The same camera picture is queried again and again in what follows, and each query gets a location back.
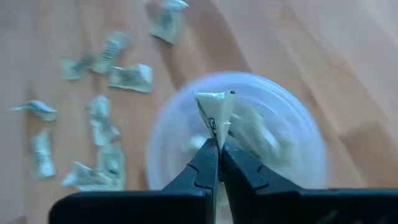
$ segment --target folded dollar bill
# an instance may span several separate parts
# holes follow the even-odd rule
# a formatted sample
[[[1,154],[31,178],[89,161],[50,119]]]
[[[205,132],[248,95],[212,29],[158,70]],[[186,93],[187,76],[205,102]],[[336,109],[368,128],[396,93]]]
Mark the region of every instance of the folded dollar bill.
[[[229,121],[229,133],[242,149],[252,152],[278,174],[292,178],[297,160],[294,148],[290,140],[276,136],[267,128],[267,122],[259,110],[250,105],[235,104]]]
[[[89,115],[96,115],[101,113],[102,115],[109,117],[111,108],[109,106],[109,98],[99,94],[91,103],[87,106]]]
[[[195,99],[210,136],[217,140],[219,150],[222,150],[231,124],[229,118],[234,108],[235,92],[196,93]]]
[[[152,68],[142,64],[130,69],[115,67],[109,76],[108,85],[149,93],[152,91]]]
[[[57,111],[54,108],[47,106],[40,100],[30,100],[24,103],[22,106],[11,108],[10,110],[31,110],[44,121],[55,121],[57,118]]]
[[[51,159],[50,129],[41,130],[31,141],[33,151],[33,171],[35,179],[44,179],[55,175],[54,163]]]
[[[95,60],[92,71],[108,76],[116,63],[120,51],[127,47],[129,36],[120,31],[112,31],[101,55]]]
[[[109,99],[98,95],[88,106],[94,144],[104,146],[120,136],[119,129],[111,121]]]
[[[96,169],[91,169],[79,162],[73,163],[73,168],[62,181],[63,186],[76,187],[81,191],[108,190],[111,179]]]
[[[61,58],[63,79],[79,80],[85,74],[86,70],[91,68],[94,59],[92,54],[86,54],[79,61]]]
[[[181,0],[168,0],[162,6],[162,14],[150,34],[159,37],[170,44],[175,44],[183,26],[182,9],[189,5]]]
[[[97,169],[112,181],[108,190],[124,190],[126,165],[120,142],[101,146],[98,152]]]

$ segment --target wooden floor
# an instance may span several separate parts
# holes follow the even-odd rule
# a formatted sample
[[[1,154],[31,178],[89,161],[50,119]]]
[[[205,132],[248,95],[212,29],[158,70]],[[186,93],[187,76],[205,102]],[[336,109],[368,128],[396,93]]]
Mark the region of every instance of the wooden floor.
[[[124,136],[128,189],[146,189],[144,154],[159,108],[184,84],[220,70],[269,78],[314,115],[328,146],[330,187],[398,187],[398,2],[395,0],[187,0],[170,47],[148,35],[153,0],[0,1],[0,223],[46,223],[73,161],[96,163],[84,111],[98,94]],[[109,89],[91,74],[61,79],[60,57],[99,52],[106,34],[133,39],[119,64],[154,69],[150,95]],[[55,123],[9,111],[31,98]],[[33,181],[29,138],[53,128],[54,178]]]

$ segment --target folded paper piece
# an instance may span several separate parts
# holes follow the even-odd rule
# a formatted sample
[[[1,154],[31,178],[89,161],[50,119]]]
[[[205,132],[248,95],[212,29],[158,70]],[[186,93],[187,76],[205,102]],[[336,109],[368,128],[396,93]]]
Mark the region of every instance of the folded paper piece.
[[[292,178],[297,158],[291,141],[273,134],[255,107],[236,103],[229,121],[229,134],[241,149],[256,155],[278,174]]]
[[[79,162],[74,162],[72,170],[62,181],[62,185],[76,187],[81,191],[99,191],[108,190],[111,181],[99,170],[93,170]]]
[[[85,55],[79,61],[72,59],[62,58],[63,79],[66,80],[79,80],[85,72],[91,68],[94,62],[94,56],[91,54]]]
[[[108,85],[149,93],[152,91],[152,68],[142,64],[130,69],[115,67],[109,76]]]
[[[109,99],[98,95],[88,106],[94,144],[104,146],[120,136],[119,129],[110,119]]]
[[[162,14],[150,34],[170,44],[175,44],[183,26],[182,9],[189,5],[181,0],[168,0],[162,6]]]
[[[55,121],[57,118],[57,111],[54,108],[47,106],[40,100],[30,100],[22,106],[11,108],[11,110],[31,110],[34,114],[42,118],[44,121]]]
[[[101,55],[95,60],[92,71],[108,76],[119,58],[120,51],[127,47],[130,37],[120,31],[112,31]]]
[[[54,163],[51,159],[50,130],[41,130],[31,140],[33,150],[33,171],[35,179],[44,179],[55,175]]]
[[[97,159],[97,169],[112,180],[108,190],[124,190],[126,165],[120,142],[101,146]]]
[[[229,118],[234,108],[235,92],[196,93],[195,99],[200,116],[209,130],[210,136],[217,140],[221,151],[231,124]]]

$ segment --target transparent container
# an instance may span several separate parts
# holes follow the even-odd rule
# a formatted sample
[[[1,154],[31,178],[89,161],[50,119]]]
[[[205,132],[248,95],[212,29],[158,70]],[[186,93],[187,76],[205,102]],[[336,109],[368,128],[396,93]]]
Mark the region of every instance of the transparent container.
[[[173,180],[194,153],[186,152],[191,137],[209,137],[199,115],[194,93],[234,90],[237,103],[255,107],[265,126],[277,138],[292,143],[297,167],[291,181],[312,189],[327,185],[327,158],[319,130],[308,110],[287,90],[257,75],[220,72],[182,88],[160,110],[146,151],[146,174],[150,189],[159,190]],[[228,203],[220,202],[217,223],[230,223]]]

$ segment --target dollar bill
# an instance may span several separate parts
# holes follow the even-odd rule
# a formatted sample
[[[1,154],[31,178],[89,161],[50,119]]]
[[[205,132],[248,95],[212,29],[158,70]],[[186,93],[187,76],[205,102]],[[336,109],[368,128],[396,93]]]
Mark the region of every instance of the dollar bill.
[[[85,74],[86,70],[91,68],[94,59],[92,54],[86,54],[79,61],[61,58],[63,79],[79,80]]]
[[[88,114],[94,116],[96,114],[102,114],[103,116],[109,117],[111,108],[109,106],[109,98],[99,94],[94,100],[88,105]]]
[[[81,191],[108,190],[111,179],[96,169],[74,162],[72,170],[62,181],[63,186],[76,187]]]
[[[129,36],[114,30],[106,40],[101,55],[95,60],[92,71],[108,76],[116,63],[120,51],[127,47]]]
[[[235,92],[196,93],[195,99],[210,136],[217,140],[219,150],[222,150],[231,124],[229,118],[234,108]]]
[[[88,106],[94,144],[104,146],[120,136],[119,129],[111,121],[109,99],[98,95]]]
[[[31,139],[33,151],[32,175],[35,179],[44,179],[55,175],[51,159],[50,130],[45,128]]]
[[[126,165],[120,142],[100,147],[97,157],[97,169],[112,180],[108,190],[125,189]]]
[[[229,133],[243,149],[253,152],[267,164],[285,158],[278,139],[266,128],[264,117],[254,107],[236,104],[230,121]]]
[[[54,108],[47,106],[40,100],[30,100],[24,103],[22,106],[11,108],[10,110],[30,110],[33,111],[34,114],[42,118],[44,121],[55,121],[57,118],[57,111]]]
[[[175,44],[178,34],[183,26],[182,9],[189,5],[181,0],[168,0],[162,6],[162,13],[155,25],[150,30],[150,34],[165,40],[170,44]]]
[[[152,68],[142,64],[130,69],[115,67],[109,76],[108,85],[149,93],[152,91]]]

